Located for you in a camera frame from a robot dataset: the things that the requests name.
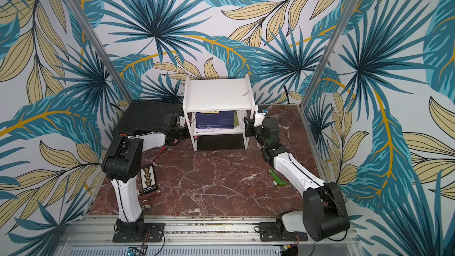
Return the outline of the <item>white two-tier bookshelf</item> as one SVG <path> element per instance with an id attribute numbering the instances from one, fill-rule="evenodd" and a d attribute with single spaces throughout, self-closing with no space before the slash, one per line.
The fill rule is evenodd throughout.
<path id="1" fill-rule="evenodd" d="M 248 147 L 249 137 L 245 136 L 245 130 L 196 128 L 198 112 L 244 110 L 245 117 L 253 118 L 255 99 L 248 75 L 235 79 L 192 80 L 186 77 L 182 108 L 194 151 L 198 150 L 202 136 L 241 134 L 244 148 Z"/>

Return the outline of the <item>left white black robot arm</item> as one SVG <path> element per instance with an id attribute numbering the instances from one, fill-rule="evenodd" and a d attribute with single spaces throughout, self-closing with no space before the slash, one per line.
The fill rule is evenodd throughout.
<path id="1" fill-rule="evenodd" d="M 146 224 L 137 196 L 137 177 L 141 173 L 142 153 L 186 138 L 188 130 L 182 115 L 165 114 L 156 125 L 121 126 L 114 136 L 101 165 L 116 195 L 118 218 L 114 225 L 114 243 L 160 242 L 163 224 Z"/>

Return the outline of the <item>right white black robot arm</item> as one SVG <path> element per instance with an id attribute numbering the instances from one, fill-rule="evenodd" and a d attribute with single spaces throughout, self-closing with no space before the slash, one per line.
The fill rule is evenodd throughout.
<path id="1" fill-rule="evenodd" d="M 257 126 L 254 119 L 246 117 L 244 123 L 245 136 L 255 137 L 264 160 L 290 181 L 303 199 L 302 211 L 278 215 L 277 237 L 285 239 L 292 233 L 297 237 L 305 233 L 318 242 L 347 233 L 350 221 L 340 186 L 312 174 L 281 144 L 278 120 L 265 118 Z"/>

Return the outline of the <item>white green booklet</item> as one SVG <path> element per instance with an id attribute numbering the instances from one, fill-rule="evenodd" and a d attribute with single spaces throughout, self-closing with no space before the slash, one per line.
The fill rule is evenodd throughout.
<path id="1" fill-rule="evenodd" d="M 237 110 L 234 117 L 235 117 L 234 129 L 235 130 L 245 130 L 245 123 L 244 123 L 245 111 Z"/>

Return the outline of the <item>dark blue book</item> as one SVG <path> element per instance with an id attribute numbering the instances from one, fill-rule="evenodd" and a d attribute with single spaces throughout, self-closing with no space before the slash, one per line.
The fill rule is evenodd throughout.
<path id="1" fill-rule="evenodd" d="M 234 111 L 198 112 L 196 128 L 198 129 L 233 129 L 235 127 Z"/>

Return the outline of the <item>black plastic tool case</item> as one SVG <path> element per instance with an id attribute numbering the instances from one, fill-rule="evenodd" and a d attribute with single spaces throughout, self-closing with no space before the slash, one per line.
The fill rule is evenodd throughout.
<path id="1" fill-rule="evenodd" d="M 125 111 L 112 134 L 140 135 L 167 131 L 177 126 L 177 118 L 183 116 L 182 104 L 135 100 Z"/>

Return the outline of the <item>black card with yellow pattern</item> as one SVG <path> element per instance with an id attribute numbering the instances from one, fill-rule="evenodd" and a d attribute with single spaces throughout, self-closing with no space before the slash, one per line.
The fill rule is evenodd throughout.
<path id="1" fill-rule="evenodd" d="M 151 193 L 158 189 L 153 165 L 141 168 L 140 178 L 143 195 Z"/>

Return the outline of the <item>green plastic tool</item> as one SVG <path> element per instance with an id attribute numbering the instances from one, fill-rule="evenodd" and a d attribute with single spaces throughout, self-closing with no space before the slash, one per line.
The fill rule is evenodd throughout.
<path id="1" fill-rule="evenodd" d="M 268 173 L 272 176 L 274 185 L 287 186 L 287 182 L 282 180 L 274 170 L 269 169 Z"/>

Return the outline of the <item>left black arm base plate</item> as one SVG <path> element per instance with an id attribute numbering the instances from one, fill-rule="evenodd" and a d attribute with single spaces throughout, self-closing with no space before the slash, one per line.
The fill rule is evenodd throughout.
<path id="1" fill-rule="evenodd" d="M 164 223 L 122 222 L 117 219 L 114 226 L 114 243 L 150 242 L 158 243 L 163 240 Z"/>

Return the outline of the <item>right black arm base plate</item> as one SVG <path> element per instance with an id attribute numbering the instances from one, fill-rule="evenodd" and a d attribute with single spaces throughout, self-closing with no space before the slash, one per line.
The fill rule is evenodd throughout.
<path id="1" fill-rule="evenodd" d="M 279 214 L 273 222 L 260 222 L 254 231 L 259 233 L 262 242 L 307 241 L 308 233 L 303 224 L 302 211 Z"/>

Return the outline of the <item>aluminium front rail frame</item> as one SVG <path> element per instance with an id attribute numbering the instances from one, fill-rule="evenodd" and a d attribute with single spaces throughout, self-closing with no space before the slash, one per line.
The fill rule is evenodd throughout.
<path id="1" fill-rule="evenodd" d="M 71 224 L 58 244 L 56 256 L 363 256 L 365 252 L 354 229 L 320 242 L 310 237 L 266 241 L 259 226 L 273 217 L 192 218 L 147 216 L 163 224 L 153 232 L 161 240 L 149 243 L 114 243 L 113 216 L 89 216 Z"/>

